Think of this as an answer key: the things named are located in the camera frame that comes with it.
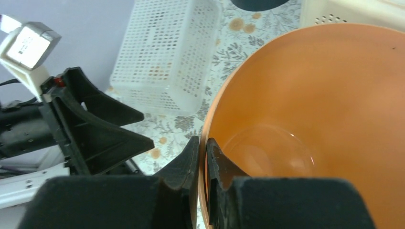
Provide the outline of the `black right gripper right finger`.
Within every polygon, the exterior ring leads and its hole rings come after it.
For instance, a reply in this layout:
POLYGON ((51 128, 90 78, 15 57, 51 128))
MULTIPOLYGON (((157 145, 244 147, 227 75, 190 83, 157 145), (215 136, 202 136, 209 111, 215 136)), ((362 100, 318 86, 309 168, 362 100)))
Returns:
POLYGON ((207 207, 215 229, 373 229, 359 192, 336 178, 251 177, 206 143, 207 207))

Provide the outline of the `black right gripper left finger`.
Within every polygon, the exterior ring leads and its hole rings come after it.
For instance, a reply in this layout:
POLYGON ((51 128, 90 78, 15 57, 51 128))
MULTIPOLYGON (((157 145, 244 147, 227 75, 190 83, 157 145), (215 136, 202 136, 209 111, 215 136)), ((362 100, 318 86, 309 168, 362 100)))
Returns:
POLYGON ((199 138, 152 176, 54 177, 38 190, 21 229, 196 228, 199 138))

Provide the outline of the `white perforated basket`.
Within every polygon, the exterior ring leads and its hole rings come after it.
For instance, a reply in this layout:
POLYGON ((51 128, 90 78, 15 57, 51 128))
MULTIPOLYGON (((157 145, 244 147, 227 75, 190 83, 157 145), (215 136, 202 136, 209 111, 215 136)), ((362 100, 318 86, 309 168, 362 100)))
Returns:
POLYGON ((110 76, 120 101, 143 113, 197 113, 221 16, 217 0, 135 1, 110 76))

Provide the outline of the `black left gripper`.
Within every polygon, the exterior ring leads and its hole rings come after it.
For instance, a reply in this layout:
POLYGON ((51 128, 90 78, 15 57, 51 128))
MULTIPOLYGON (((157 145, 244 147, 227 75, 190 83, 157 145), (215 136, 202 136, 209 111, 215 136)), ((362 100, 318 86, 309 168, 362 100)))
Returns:
POLYGON ((80 67, 62 74, 49 103, 14 101, 0 108, 0 158, 59 146, 78 175, 104 174, 154 147, 123 128, 144 114, 100 91, 80 67))

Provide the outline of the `dark blue cylindrical bin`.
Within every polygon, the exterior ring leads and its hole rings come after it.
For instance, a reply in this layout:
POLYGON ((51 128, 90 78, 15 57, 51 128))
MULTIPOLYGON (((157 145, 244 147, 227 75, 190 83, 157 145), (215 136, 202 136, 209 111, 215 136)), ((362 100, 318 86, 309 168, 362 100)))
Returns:
POLYGON ((271 10, 287 2, 288 0, 231 0, 237 8, 251 12, 271 10))

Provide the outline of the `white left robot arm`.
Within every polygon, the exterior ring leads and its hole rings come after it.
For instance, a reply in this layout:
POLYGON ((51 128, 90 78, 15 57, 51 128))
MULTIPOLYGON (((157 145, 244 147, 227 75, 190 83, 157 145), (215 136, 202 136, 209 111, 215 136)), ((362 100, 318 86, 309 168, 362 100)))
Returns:
POLYGON ((1 107, 0 157, 57 146, 63 160, 36 172, 1 168, 1 208, 31 201, 53 177, 108 174, 154 147, 150 138, 124 128, 144 114, 98 90, 80 67, 46 77, 39 96, 1 107))

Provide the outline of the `cream perforated plastic basket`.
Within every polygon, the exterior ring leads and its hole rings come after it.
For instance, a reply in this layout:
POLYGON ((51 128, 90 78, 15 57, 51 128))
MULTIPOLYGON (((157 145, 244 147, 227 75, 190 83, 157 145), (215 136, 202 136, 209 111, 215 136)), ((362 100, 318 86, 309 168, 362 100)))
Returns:
POLYGON ((362 23, 405 31, 403 0, 303 0, 300 27, 362 23))

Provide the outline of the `orange bucket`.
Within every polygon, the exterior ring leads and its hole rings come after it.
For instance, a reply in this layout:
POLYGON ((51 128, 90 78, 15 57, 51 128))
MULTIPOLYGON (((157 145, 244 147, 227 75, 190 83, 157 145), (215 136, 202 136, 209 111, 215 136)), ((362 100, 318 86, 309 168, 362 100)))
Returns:
POLYGON ((200 141, 214 138, 251 176, 339 177, 360 192, 379 229, 405 226, 405 34, 358 23, 286 33, 224 82, 200 141))

